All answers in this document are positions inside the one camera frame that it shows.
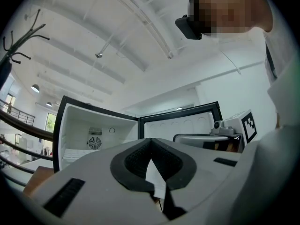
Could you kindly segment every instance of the coat rack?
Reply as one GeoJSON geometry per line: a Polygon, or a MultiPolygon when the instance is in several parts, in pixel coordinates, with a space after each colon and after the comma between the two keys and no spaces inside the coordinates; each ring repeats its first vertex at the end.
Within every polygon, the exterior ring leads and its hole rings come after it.
{"type": "Polygon", "coordinates": [[[5,51],[7,51],[7,53],[5,54],[5,56],[2,58],[2,60],[0,61],[0,89],[2,88],[3,84],[5,83],[5,81],[7,80],[11,69],[12,69],[12,64],[10,63],[10,60],[12,60],[15,63],[21,64],[21,61],[17,61],[13,59],[14,55],[22,55],[25,58],[28,58],[29,60],[31,59],[31,57],[25,55],[24,53],[21,52],[17,52],[17,50],[30,38],[34,38],[34,37],[41,37],[47,40],[50,40],[50,38],[48,37],[44,37],[42,35],[34,35],[37,31],[39,31],[41,28],[45,27],[46,24],[42,24],[39,27],[33,29],[34,25],[36,24],[36,21],[38,19],[38,15],[39,12],[41,10],[39,9],[37,11],[37,15],[36,18],[34,20],[34,23],[32,25],[32,27],[29,29],[29,31],[22,36],[18,41],[15,42],[14,44],[14,36],[13,36],[13,31],[11,31],[11,45],[10,48],[6,49],[5,47],[5,37],[3,38],[3,48],[5,51]]]}

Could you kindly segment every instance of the track light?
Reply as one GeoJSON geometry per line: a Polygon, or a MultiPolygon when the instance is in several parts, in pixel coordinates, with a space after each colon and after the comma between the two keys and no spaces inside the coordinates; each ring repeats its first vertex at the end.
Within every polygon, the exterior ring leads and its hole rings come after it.
{"type": "Polygon", "coordinates": [[[39,86],[37,84],[32,85],[31,89],[34,90],[35,92],[39,93],[39,86]]]}

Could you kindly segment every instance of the neck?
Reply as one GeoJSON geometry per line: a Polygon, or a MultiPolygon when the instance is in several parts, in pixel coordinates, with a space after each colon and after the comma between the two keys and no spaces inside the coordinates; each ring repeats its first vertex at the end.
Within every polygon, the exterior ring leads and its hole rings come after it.
{"type": "Polygon", "coordinates": [[[251,13],[255,27],[266,32],[273,28],[272,11],[267,0],[251,0],[251,13]]]}

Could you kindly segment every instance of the ventilation grille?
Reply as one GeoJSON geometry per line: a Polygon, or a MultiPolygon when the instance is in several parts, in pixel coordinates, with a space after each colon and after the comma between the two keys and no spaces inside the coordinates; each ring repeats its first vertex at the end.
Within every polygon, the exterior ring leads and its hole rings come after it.
{"type": "Polygon", "coordinates": [[[102,128],[90,127],[89,135],[102,135],[102,128]]]}
{"type": "Polygon", "coordinates": [[[101,144],[101,140],[98,137],[91,137],[89,140],[89,147],[93,150],[99,149],[101,144]]]}

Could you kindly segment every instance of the railing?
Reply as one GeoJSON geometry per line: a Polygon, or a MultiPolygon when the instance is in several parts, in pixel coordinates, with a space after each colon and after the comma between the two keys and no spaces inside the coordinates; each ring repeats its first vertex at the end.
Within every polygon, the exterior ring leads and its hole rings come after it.
{"type": "Polygon", "coordinates": [[[32,116],[28,113],[25,113],[13,106],[9,106],[9,104],[0,99],[0,109],[5,113],[9,114],[10,116],[33,126],[35,116],[32,116]]]}
{"type": "MultiPolygon", "coordinates": [[[[53,133],[50,133],[50,132],[47,132],[47,131],[44,131],[44,130],[41,130],[39,128],[36,128],[34,126],[31,126],[29,124],[26,124],[25,122],[22,122],[22,120],[20,119],[17,119],[15,116],[12,116],[11,114],[8,114],[7,112],[3,111],[3,110],[0,110],[0,120],[4,121],[5,123],[13,126],[14,128],[22,131],[22,132],[25,132],[29,135],[32,135],[34,137],[38,137],[38,138],[41,138],[41,139],[44,139],[44,140],[48,140],[48,141],[51,141],[53,140],[53,133]]],[[[38,154],[38,153],[35,153],[35,152],[32,152],[32,151],[28,151],[24,148],[21,148],[15,144],[12,144],[11,142],[7,141],[6,139],[4,138],[1,138],[0,137],[0,141],[2,141],[3,144],[6,144],[7,146],[15,149],[15,150],[18,150],[20,152],[23,152],[25,154],[28,154],[28,155],[31,155],[31,156],[34,156],[36,158],[41,158],[41,159],[45,159],[45,160],[50,160],[50,161],[53,161],[53,158],[52,157],[49,157],[49,156],[44,156],[44,155],[41,155],[41,154],[38,154]]],[[[32,170],[32,169],[28,169],[26,167],[23,167],[23,166],[20,166],[20,165],[17,165],[11,161],[9,161],[8,159],[6,159],[5,157],[1,156],[0,155],[0,160],[2,160],[4,163],[18,169],[18,170],[21,170],[23,172],[26,172],[26,173],[30,173],[30,174],[33,174],[35,171],[32,170]]],[[[3,175],[10,181],[20,185],[20,186],[26,186],[25,183],[15,179],[15,178],[12,178],[10,177],[9,175],[5,174],[3,172],[3,175]]]]}

